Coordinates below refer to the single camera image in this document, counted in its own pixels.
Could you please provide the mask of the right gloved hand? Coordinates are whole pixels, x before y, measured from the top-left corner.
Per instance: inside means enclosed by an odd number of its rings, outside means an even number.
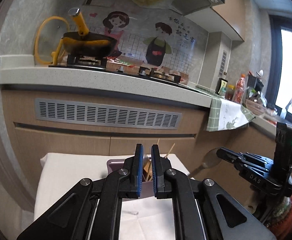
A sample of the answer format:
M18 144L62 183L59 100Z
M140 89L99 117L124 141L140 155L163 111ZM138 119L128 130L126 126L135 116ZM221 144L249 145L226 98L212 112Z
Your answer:
M276 239L285 239L292 233L292 197L285 197L266 220L265 226Z

